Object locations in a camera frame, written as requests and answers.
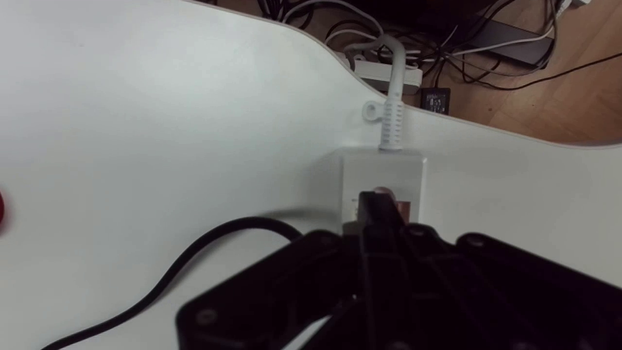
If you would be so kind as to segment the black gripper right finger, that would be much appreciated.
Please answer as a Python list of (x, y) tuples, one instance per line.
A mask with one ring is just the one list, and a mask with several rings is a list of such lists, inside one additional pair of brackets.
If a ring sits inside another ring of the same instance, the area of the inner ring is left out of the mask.
[(372, 345), (622, 350), (622, 292), (485, 234), (448, 244), (372, 197)]

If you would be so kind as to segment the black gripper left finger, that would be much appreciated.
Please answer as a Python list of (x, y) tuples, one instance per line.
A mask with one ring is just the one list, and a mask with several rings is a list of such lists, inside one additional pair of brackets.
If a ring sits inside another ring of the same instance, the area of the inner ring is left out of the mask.
[(358, 199), (356, 236), (316, 230), (187, 302), (179, 350), (284, 350), (327, 318), (304, 350), (374, 350), (360, 234), (378, 199)]

